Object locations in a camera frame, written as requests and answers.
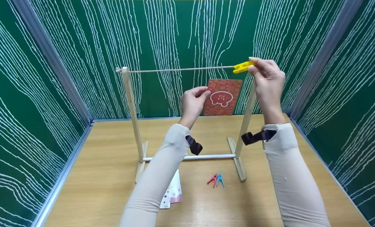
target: sleeve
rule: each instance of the sleeve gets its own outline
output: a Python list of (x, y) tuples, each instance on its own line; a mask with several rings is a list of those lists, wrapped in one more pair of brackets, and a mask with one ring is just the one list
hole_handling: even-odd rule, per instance
[(124, 208), (120, 227), (154, 227), (161, 200), (183, 158), (188, 155), (186, 135), (190, 130), (173, 125), (139, 182), (134, 187)]
[(276, 134), (263, 143), (286, 227), (330, 226), (318, 186), (298, 149), (291, 124), (265, 125)]

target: white card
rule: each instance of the white card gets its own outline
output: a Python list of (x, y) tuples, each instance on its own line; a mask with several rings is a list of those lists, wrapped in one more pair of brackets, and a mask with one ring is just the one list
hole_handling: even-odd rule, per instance
[(170, 208), (170, 197), (169, 197), (169, 189), (166, 190), (165, 195), (163, 196), (163, 200), (160, 204), (160, 209), (169, 209)]
[(179, 170), (176, 170), (175, 175), (170, 182), (168, 187), (170, 203), (182, 202), (182, 187), (181, 179), (179, 178)]

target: cartoon character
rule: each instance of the cartoon character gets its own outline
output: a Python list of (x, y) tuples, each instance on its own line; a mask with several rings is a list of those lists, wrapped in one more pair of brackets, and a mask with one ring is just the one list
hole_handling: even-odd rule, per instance
[(210, 100), (212, 105), (220, 105), (222, 107), (228, 106), (228, 103), (232, 101), (234, 97), (227, 91), (217, 91), (212, 93)]

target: white plastic rod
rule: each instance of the white plastic rod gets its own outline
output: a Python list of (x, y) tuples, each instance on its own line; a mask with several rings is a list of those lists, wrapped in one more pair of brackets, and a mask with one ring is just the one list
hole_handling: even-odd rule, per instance
[[(183, 160), (203, 160), (203, 159), (224, 159), (235, 158), (235, 154), (209, 154), (209, 155), (188, 155)], [(151, 161), (153, 158), (143, 158), (143, 161)]]

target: red card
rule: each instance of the red card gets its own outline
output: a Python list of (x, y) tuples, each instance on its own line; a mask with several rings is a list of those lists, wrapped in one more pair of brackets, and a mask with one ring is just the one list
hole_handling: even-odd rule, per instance
[(239, 92), (241, 79), (209, 80), (210, 97), (205, 102), (204, 115), (232, 115)]

